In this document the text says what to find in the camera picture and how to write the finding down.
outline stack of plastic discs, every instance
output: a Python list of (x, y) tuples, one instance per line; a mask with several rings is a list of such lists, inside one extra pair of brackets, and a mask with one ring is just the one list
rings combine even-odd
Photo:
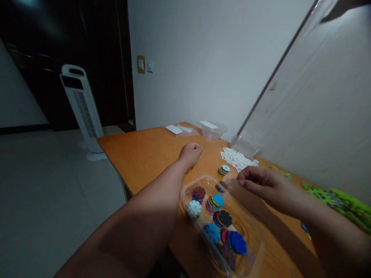
[(229, 248), (227, 244), (216, 245), (217, 249), (219, 250), (220, 254), (222, 255), (223, 259), (226, 261), (228, 266), (234, 271), (236, 269), (236, 258), (233, 255), (233, 251)]
[(219, 243), (220, 241), (220, 231), (219, 228), (214, 223), (209, 223), (204, 227), (208, 237), (213, 243)]
[(225, 176), (226, 174), (229, 173), (231, 169), (227, 165), (222, 165), (220, 169), (218, 170), (218, 174), (221, 176)]
[(223, 244), (227, 244), (228, 233), (229, 231), (225, 228), (220, 230), (220, 238)]
[(206, 191), (203, 187), (196, 187), (193, 191), (192, 200), (200, 202), (202, 205)]
[(212, 213), (217, 212), (222, 206), (224, 206), (224, 199), (219, 194), (214, 194), (213, 196), (210, 196), (205, 206), (208, 211)]
[(232, 225), (232, 216), (226, 210), (215, 212), (213, 220), (219, 228), (229, 227)]
[(245, 239), (236, 231), (230, 231), (227, 235), (227, 244), (236, 254), (246, 255), (247, 243)]
[(191, 201), (187, 208), (188, 214), (193, 221), (199, 218), (201, 213), (201, 204), (197, 201)]

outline tiled floor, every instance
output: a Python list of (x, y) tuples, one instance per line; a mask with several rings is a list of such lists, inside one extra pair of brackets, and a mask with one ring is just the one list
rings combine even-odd
[(82, 141), (79, 130), (0, 136), (0, 277), (51, 278), (125, 203), (112, 164), (87, 161)]

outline forearm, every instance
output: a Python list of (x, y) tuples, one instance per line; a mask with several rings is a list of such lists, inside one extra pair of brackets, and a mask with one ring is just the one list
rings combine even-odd
[(56, 277), (146, 277), (172, 234), (187, 167), (176, 161), (109, 217)]
[(314, 201), (301, 220), (308, 227), (326, 273), (333, 277), (362, 275), (370, 262), (369, 237), (336, 211)]
[(100, 248), (146, 276), (170, 240), (186, 171), (176, 161), (117, 211)]

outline hand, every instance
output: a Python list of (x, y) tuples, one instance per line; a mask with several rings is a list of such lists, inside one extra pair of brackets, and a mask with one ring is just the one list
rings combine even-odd
[(316, 201), (277, 170), (248, 166), (238, 174), (237, 180), (271, 207), (295, 218), (310, 211)]
[(204, 150), (203, 147), (194, 142), (184, 145), (184, 147), (180, 151), (178, 161), (181, 162), (182, 165), (186, 167), (187, 173), (197, 163), (203, 150)]

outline wooden table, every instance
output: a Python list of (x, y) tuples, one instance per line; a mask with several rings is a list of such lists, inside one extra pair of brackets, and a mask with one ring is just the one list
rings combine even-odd
[[(176, 138), (162, 127), (102, 137), (98, 142), (121, 175), (126, 189), (133, 195), (174, 162), (183, 145), (189, 142), (199, 143), (204, 151), (193, 170), (185, 176), (184, 185), (202, 175), (220, 180), (217, 169), (226, 164), (220, 152), (229, 144), (222, 139), (216, 142), (207, 141), (202, 136)], [(260, 158), (258, 160), (260, 166), (271, 166), (268, 161)], [(231, 167), (224, 180), (235, 179), (237, 174), (236, 169)], [(292, 176), (297, 184), (302, 181), (309, 183), (294, 174)], [(301, 228), (300, 221), (275, 211), (260, 199), (251, 199), (254, 196), (240, 186), (234, 187), (232, 191), (232, 195), (259, 220), (266, 240), (267, 252), (261, 277), (301, 277), (287, 251), (296, 260), (296, 264), (307, 268), (304, 272), (313, 274), (315, 267), (310, 262), (316, 264), (318, 261), (312, 242)], [(181, 205), (169, 248), (189, 277), (225, 277), (211, 262)]]

